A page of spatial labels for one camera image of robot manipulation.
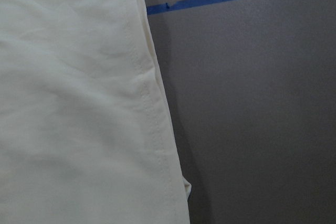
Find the cream long-sleeve printed shirt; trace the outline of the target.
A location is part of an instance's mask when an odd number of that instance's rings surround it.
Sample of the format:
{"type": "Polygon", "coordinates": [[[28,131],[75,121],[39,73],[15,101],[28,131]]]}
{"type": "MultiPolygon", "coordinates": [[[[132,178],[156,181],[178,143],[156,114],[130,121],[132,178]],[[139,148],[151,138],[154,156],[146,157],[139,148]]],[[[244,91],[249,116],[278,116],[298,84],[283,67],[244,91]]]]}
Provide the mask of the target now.
{"type": "Polygon", "coordinates": [[[189,223],[144,0],[1,0],[1,223],[189,223]]]}

